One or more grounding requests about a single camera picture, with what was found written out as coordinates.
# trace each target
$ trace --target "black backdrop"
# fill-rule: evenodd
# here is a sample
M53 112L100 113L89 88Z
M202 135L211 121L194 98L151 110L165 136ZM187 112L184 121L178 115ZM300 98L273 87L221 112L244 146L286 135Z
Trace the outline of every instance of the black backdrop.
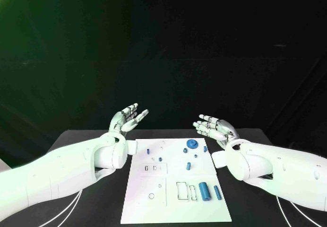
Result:
M322 156L327 3L4 0L0 158L40 157L67 129L188 129L197 115Z

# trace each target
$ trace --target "white cable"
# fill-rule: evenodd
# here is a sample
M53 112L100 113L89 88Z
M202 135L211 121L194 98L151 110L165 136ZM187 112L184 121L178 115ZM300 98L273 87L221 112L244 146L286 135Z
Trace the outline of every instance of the white cable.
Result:
M45 224L48 224L58 216L60 216L60 214L66 211L66 209L71 206L71 204L73 204L73 202L74 202L74 200L76 200L76 198L77 198L77 196L79 196L79 194L81 193L81 190L77 192L77 195L76 195L76 197L74 197L74 199L73 199L73 201L70 202L70 204L67 205L67 207L64 208L64 210L57 214L57 216L51 219L51 220L48 220L43 225L40 225L38 227L43 227Z
M80 193L79 193L79 196L77 196L77 199L76 199L76 203L77 203L77 200L79 200L79 198L80 198L80 194L81 194L81 190L80 190ZM70 212L69 212L66 218L63 219L61 223L58 224L58 226L60 226L60 225L63 224L63 222L66 221L66 219L67 219L70 213L73 212L73 208L71 208L71 210L70 210Z
M318 226L322 227L321 225L318 225L309 218L308 216L299 211L298 207L293 205L293 203L290 202L292 206L296 208L298 212L306 217L306 219Z
M290 227L290 224L289 224L289 222L287 222L287 219L286 219L286 216L285 216L285 214L283 214L282 208L280 208L280 213L282 213L283 218L285 218L285 220L286 220L286 223L287 223L287 225L289 225L289 227Z

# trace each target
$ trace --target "rectangular hole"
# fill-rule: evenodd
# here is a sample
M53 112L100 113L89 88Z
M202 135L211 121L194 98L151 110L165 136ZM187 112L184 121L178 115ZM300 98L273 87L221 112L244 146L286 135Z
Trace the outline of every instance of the rectangular hole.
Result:
M190 185L188 190L190 190L190 199L194 201L195 200L195 187L192 185Z
M187 200L188 194L187 194L185 182L175 182L175 185L177 185L177 198L178 198L178 200Z

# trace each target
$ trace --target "black tabletop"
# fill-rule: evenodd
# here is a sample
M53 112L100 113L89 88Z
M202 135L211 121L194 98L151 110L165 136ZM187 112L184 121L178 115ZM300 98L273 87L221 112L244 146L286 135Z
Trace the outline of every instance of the black tabletop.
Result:
M105 130L67 130L58 136L48 151L69 144L99 137ZM241 139L250 142L270 145L260 129L237 129ZM133 139L166 139L166 138L204 138L208 152L221 150L215 141L195 133L195 130L132 130L125 137ZM125 188L130 166L130 156L122 169L118 169L109 176L102 178L93 185L81 191L80 199L74 210L64 221L61 227L286 227L276 197L262 189L237 181L226 167L215 169L217 179L220 182L226 206L231 217L231 222L217 223L171 223L171 224L129 224L120 225L120 213L125 199ZM48 221L64 209L74 198L70 195L64 198L45 201L12 214L0 222L0 227L37 227ZM292 227L313 226L300 216L287 201L279 199L282 210L287 217ZM306 216L318 223L327 223L327 213L298 206ZM45 225L56 227L69 210Z

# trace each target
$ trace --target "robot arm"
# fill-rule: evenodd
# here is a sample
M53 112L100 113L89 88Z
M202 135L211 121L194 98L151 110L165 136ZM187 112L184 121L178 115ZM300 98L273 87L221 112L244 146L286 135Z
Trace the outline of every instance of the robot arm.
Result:
M136 142L123 136L148 113L136 116L136 105L115 114L99 138L54 149L0 173L0 221L35 203L71 195L122 168L126 154L136 152Z
M211 154L214 166L227 166L234 178L298 205L327 211L327 159L302 151L250 143L231 125L205 115L197 133L224 149ZM272 179L262 176L272 174Z

